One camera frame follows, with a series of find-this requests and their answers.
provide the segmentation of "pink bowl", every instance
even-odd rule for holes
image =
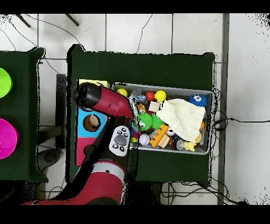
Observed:
[[[13,153],[17,141],[17,130],[9,122],[0,118],[0,160]]]

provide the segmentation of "plastic bowl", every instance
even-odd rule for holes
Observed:
[[[17,130],[9,122],[0,118],[0,160],[13,153],[17,141]]]
[[[12,89],[12,79],[9,74],[0,68],[0,98],[6,96]]]

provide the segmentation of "chair leg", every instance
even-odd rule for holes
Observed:
[[[76,26],[79,26],[79,23],[70,15],[70,14],[65,14]]]
[[[37,165],[41,172],[48,166],[55,164],[60,159],[61,150],[58,148],[49,148],[39,152],[37,155]]]
[[[16,14],[16,16],[27,26],[27,27],[31,27],[27,22],[26,20],[22,17],[21,14]]]

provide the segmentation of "table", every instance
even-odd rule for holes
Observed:
[[[85,52],[74,44],[68,51],[67,63],[67,140],[66,180],[78,171],[73,165],[75,139],[75,101],[71,92],[77,79],[92,79],[142,85],[212,90],[215,55],[125,54]],[[200,181],[208,186],[209,154],[192,155],[139,151],[137,181]]]

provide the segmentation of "red ball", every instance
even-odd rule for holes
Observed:
[[[155,99],[155,93],[153,91],[146,92],[146,100],[152,101]]]

